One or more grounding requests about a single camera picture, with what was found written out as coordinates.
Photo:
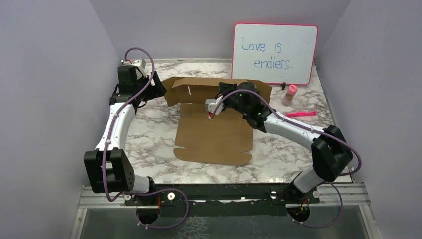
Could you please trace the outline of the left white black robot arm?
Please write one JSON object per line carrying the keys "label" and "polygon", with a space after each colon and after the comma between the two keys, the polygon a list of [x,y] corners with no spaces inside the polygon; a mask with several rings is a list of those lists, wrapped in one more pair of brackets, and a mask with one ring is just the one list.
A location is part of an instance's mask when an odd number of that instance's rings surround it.
{"label": "left white black robot arm", "polygon": [[128,131],[137,111],[146,102],[165,95],[156,71],[148,74],[143,63],[124,62],[117,69],[118,84],[109,99],[109,118],[103,135],[83,161],[94,193],[137,193],[144,204],[156,200],[149,177],[137,176],[124,151]]}

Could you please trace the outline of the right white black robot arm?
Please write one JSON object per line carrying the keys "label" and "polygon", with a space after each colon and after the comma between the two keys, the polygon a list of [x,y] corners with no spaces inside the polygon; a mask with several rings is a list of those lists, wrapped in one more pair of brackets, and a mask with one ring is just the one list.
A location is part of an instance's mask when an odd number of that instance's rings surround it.
{"label": "right white black robot arm", "polygon": [[219,93],[215,99],[206,100],[205,108],[210,119],[234,109],[253,129],[284,137],[311,153],[312,165],[288,185],[287,196],[292,202],[300,202],[321,183],[334,182],[353,159],[352,150],[338,127],[312,126],[279,113],[251,82],[220,82]]}

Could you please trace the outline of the brown cardboard box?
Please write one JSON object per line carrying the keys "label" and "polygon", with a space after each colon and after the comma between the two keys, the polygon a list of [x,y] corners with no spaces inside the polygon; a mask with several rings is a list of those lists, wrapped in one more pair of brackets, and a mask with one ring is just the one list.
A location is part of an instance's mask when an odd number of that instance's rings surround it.
{"label": "brown cardboard box", "polygon": [[171,77],[162,81],[168,106],[180,104],[180,119],[173,153],[182,160],[241,166],[253,149],[252,127],[241,113],[228,109],[209,119],[207,99],[219,93],[219,83],[240,84],[243,79]]}

